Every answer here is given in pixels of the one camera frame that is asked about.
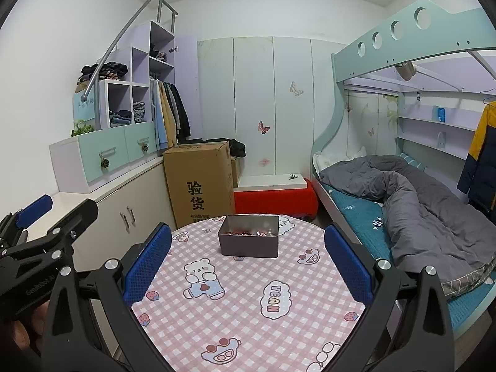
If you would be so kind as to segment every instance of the drawer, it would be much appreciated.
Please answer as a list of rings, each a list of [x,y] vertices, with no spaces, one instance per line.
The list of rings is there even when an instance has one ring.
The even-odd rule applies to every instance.
[[[78,140],[88,182],[129,162],[123,126],[83,134]],[[102,157],[108,159],[106,168],[102,167]]]
[[[143,158],[157,151],[155,143],[155,127],[153,121],[124,126],[129,162]],[[148,151],[143,151],[143,144],[148,145]]]

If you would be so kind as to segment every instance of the silver screw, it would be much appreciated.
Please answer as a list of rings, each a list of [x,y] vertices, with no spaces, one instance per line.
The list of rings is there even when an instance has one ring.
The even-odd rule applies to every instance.
[[[391,263],[389,263],[387,260],[379,260],[378,266],[381,270],[389,270],[391,268]]]
[[[119,265],[118,260],[110,259],[105,262],[105,268],[107,270],[113,270]]]
[[[427,266],[426,273],[429,275],[436,275],[437,271],[433,266]]]
[[[63,275],[65,277],[66,275],[69,274],[70,274],[70,267],[69,266],[62,267],[62,270],[60,270],[60,275]]]

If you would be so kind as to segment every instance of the pink checkered tablecloth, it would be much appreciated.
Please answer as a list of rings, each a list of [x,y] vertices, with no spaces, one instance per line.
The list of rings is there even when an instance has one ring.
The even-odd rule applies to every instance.
[[[132,310],[176,372],[318,372],[364,311],[324,246],[324,230],[279,217],[279,257],[227,257],[224,217],[173,232]]]

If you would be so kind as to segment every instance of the handrail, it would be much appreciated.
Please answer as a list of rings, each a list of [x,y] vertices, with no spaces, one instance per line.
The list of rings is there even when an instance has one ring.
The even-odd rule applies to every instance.
[[[117,37],[113,40],[112,44],[107,49],[107,51],[103,55],[102,59],[98,63],[98,66],[96,67],[96,70],[91,75],[91,78],[90,78],[90,80],[88,82],[88,86],[86,87],[86,90],[84,91],[83,95],[81,96],[81,102],[86,102],[86,100],[88,99],[88,95],[89,95],[89,92],[90,92],[91,87],[95,84],[95,80],[98,77],[98,74],[100,74],[100,70],[102,69],[103,64],[105,63],[105,61],[110,56],[110,53],[112,53],[113,48],[116,47],[117,42],[122,38],[122,35],[124,34],[124,32],[127,31],[127,29],[135,21],[135,19],[138,17],[138,15],[141,13],[141,11],[143,11],[145,9],[145,7],[148,4],[150,4],[151,1],[152,0],[147,0],[141,6],[141,8],[138,11],[136,11],[136,13],[131,17],[131,19],[129,21],[127,21],[127,24],[124,25],[124,28],[122,28],[122,30],[119,32],[119,34],[117,35]],[[178,12],[174,8],[172,8],[167,1],[165,1],[165,0],[159,0],[159,3],[158,3],[158,12],[157,12],[157,22],[160,22],[160,17],[161,17],[161,14],[162,14],[162,4],[164,4],[167,8],[169,8],[172,11],[172,23],[170,24],[170,26],[171,26],[170,27],[170,31],[172,33],[174,33],[175,16],[178,15]],[[95,99],[95,122],[96,122],[96,125],[97,125],[97,129],[100,129],[100,126],[99,126],[99,124],[100,124],[99,109],[100,108],[97,107],[98,106],[97,105],[97,101],[98,101],[97,100],[98,99],[97,95],[98,95],[98,91],[97,91],[97,87],[95,87],[95,97],[96,97],[96,99]]]

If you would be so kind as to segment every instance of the yellow and navy jacket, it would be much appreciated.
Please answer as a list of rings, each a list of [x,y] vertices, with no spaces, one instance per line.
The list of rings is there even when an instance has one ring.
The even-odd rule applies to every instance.
[[[458,190],[488,214],[496,202],[496,101],[486,105],[475,131]]]

